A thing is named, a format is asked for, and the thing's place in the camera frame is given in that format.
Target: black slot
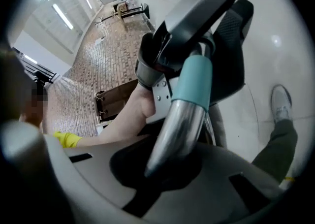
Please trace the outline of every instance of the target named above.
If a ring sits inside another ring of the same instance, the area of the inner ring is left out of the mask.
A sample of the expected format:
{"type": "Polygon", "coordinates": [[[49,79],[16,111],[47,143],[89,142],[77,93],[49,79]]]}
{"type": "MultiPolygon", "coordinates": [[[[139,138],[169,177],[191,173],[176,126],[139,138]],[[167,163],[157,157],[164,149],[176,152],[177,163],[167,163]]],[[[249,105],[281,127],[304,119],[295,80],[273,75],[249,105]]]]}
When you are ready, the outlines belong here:
{"type": "Polygon", "coordinates": [[[93,156],[89,153],[84,153],[76,156],[69,157],[72,163],[77,163],[83,160],[91,159],[93,156]]]}

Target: leg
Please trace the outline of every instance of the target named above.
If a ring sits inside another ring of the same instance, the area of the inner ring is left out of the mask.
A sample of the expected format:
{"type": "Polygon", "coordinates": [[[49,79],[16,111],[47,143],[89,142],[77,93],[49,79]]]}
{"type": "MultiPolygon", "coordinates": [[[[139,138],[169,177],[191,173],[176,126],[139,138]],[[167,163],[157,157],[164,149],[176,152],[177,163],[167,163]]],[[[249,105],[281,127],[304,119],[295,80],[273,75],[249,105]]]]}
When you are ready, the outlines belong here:
{"type": "Polygon", "coordinates": [[[274,88],[271,106],[275,129],[267,146],[252,163],[281,183],[293,161],[297,143],[297,133],[291,115],[291,98],[283,86],[274,88]]]}
{"type": "Polygon", "coordinates": [[[292,121],[278,122],[269,143],[252,163],[281,183],[293,161],[296,142],[297,134],[292,121]]]}

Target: tiled floor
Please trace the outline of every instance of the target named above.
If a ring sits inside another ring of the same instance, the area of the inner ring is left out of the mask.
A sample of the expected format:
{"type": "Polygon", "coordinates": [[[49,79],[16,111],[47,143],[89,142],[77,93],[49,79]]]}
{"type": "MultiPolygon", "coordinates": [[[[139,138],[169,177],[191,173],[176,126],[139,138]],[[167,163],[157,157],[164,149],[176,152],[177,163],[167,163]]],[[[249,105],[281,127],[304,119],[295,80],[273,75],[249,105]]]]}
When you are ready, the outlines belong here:
{"type": "MultiPolygon", "coordinates": [[[[110,7],[104,7],[99,17],[109,16],[110,11],[110,7]]],[[[45,133],[97,135],[94,93],[135,79],[141,37],[149,31],[141,15],[124,21],[127,31],[118,17],[106,20],[103,26],[91,25],[72,69],[48,88],[48,109],[43,122],[45,133]],[[95,45],[103,36],[104,41],[95,45]]]]}
{"type": "MultiPolygon", "coordinates": [[[[179,0],[139,1],[150,6],[150,20],[157,29],[179,0]]],[[[313,144],[314,48],[290,0],[249,1],[254,16],[243,44],[246,85],[219,103],[222,120],[216,123],[224,128],[228,149],[252,161],[266,146],[274,127],[269,104],[272,87],[285,85],[292,96],[299,136],[291,169],[298,175],[313,144]]]]}

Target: yellow sleeve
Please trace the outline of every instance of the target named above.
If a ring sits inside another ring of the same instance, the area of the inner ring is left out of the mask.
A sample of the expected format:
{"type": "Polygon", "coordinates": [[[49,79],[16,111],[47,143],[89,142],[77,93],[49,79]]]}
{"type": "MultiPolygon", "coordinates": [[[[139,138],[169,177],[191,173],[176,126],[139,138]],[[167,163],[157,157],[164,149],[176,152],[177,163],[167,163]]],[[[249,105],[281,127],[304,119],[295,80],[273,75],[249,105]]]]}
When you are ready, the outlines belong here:
{"type": "Polygon", "coordinates": [[[54,137],[58,138],[60,144],[64,148],[75,148],[77,143],[81,139],[80,136],[77,136],[72,133],[61,133],[60,131],[56,131],[54,133],[54,137]]]}

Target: white sneaker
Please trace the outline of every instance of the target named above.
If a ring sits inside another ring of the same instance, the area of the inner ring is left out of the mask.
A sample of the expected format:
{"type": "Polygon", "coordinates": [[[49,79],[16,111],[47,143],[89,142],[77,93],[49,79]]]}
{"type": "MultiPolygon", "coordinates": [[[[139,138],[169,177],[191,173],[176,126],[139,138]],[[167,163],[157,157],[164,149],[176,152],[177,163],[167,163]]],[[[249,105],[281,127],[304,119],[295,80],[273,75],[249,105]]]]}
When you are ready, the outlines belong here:
{"type": "Polygon", "coordinates": [[[282,85],[276,85],[272,90],[271,111],[275,123],[285,119],[292,121],[291,96],[282,85]]]}

